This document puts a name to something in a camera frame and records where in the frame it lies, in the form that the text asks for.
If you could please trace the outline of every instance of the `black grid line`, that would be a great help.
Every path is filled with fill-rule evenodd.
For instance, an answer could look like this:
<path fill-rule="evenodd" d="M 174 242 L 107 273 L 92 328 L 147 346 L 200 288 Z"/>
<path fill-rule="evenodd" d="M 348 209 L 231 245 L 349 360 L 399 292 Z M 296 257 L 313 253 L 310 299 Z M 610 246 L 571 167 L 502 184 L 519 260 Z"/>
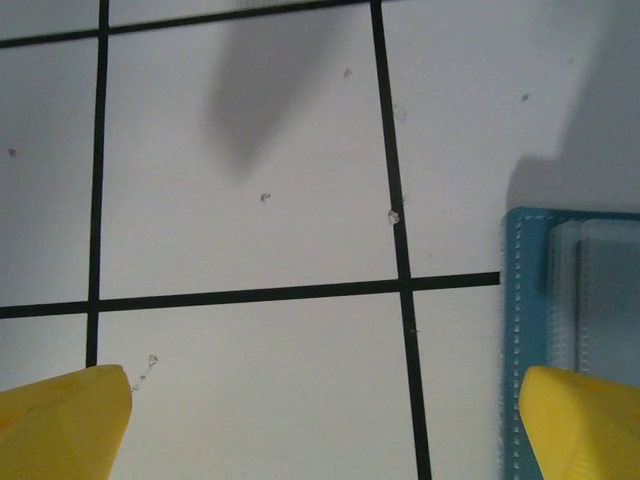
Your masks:
<path fill-rule="evenodd" d="M 102 229 L 105 110 L 109 37 L 112 35 L 367 3 L 370 4 L 371 9 L 373 43 L 378 76 L 390 204 L 391 209 L 395 211 L 400 218 L 400 222 L 393 227 L 398 278 L 392 280 L 324 285 L 303 285 L 237 291 L 100 299 L 100 245 Z M 404 222 L 405 214 L 402 182 L 398 159 L 395 123 L 393 118 L 391 81 L 384 34 L 382 3 L 383 0 L 318 0 L 306 3 L 290 3 L 272 7 L 244 9 L 232 12 L 110 27 L 109 0 L 100 0 L 99 26 L 97 29 L 0 40 L 0 49 L 59 43 L 88 38 L 97 38 L 98 40 L 88 300 L 79 302 L 0 307 L 0 319 L 87 314 L 86 366 L 90 367 L 97 364 L 98 322 L 101 312 L 397 293 L 400 297 L 402 313 L 418 478 L 420 480 L 430 480 L 431 465 L 427 437 L 427 420 L 423 400 L 421 365 L 417 340 L 418 332 L 416 329 L 413 293 L 416 291 L 498 285 L 500 282 L 500 275 L 498 272 L 484 272 L 420 278 L 413 278 L 411 276 L 407 229 Z"/>

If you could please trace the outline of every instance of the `grid square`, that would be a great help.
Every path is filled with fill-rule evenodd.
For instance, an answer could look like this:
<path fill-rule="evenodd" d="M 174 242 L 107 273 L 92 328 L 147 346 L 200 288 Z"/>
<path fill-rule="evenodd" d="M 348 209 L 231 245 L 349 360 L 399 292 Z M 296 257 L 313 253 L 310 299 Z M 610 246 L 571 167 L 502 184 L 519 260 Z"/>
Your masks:
<path fill-rule="evenodd" d="M 397 295 L 107 313 L 99 360 L 139 387 L 114 480 L 416 478 Z"/>
<path fill-rule="evenodd" d="M 0 391 L 84 368 L 86 315 L 0 319 Z"/>
<path fill-rule="evenodd" d="M 0 50 L 0 306 L 87 298 L 96 47 Z"/>
<path fill-rule="evenodd" d="M 102 296 L 396 276 L 367 6 L 117 36 Z"/>
<path fill-rule="evenodd" d="M 619 3 L 615 45 L 607 2 L 383 4 L 414 275 L 498 270 L 508 207 L 637 210 L 640 8 Z"/>
<path fill-rule="evenodd" d="M 234 12 L 259 7 L 272 7 L 312 0 L 111 0 L 112 25 L 151 22 L 171 18 L 191 17 L 212 13 Z"/>
<path fill-rule="evenodd" d="M 0 39 L 97 28 L 99 3 L 99 0 L 1 2 Z"/>
<path fill-rule="evenodd" d="M 498 477 L 500 288 L 417 292 L 434 478 Z"/>

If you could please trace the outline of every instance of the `white surface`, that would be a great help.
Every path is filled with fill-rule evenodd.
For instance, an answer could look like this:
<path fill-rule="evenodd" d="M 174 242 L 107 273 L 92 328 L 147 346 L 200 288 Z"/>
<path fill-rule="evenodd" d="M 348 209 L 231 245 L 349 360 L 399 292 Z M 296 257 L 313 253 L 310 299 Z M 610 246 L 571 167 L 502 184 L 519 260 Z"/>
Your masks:
<path fill-rule="evenodd" d="M 88 30 L 98 26 L 99 0 L 5 0 L 0 39 Z"/>
<path fill-rule="evenodd" d="M 86 315 L 0 319 L 0 391 L 84 368 Z"/>
<path fill-rule="evenodd" d="M 167 20 L 211 13 L 233 12 L 311 0 L 111 0 L 111 25 Z"/>
<path fill-rule="evenodd" d="M 506 206 L 638 210 L 638 2 L 383 8 L 414 275 L 498 270 Z"/>
<path fill-rule="evenodd" d="M 415 479 L 396 295 L 104 314 L 136 383 L 113 480 Z"/>
<path fill-rule="evenodd" d="M 395 277 L 372 42 L 367 5 L 113 38 L 103 297 Z"/>
<path fill-rule="evenodd" d="M 0 51 L 0 305 L 87 298 L 96 50 Z"/>
<path fill-rule="evenodd" d="M 415 294 L 434 479 L 498 478 L 500 287 Z"/>

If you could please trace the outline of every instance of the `small crumb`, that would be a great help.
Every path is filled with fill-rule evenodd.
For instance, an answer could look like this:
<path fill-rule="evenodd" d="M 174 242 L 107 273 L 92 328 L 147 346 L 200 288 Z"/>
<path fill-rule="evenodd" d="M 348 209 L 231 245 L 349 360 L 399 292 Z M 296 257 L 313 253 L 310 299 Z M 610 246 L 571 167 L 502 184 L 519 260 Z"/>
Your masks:
<path fill-rule="evenodd" d="M 389 220 L 389 225 L 393 226 L 400 222 L 400 215 L 398 214 L 398 212 L 389 210 L 389 213 L 387 214 L 387 220 Z"/>
<path fill-rule="evenodd" d="M 405 107 L 404 105 L 400 105 L 399 103 L 396 103 L 393 106 L 393 116 L 399 122 L 404 123 L 407 120 L 407 107 Z"/>

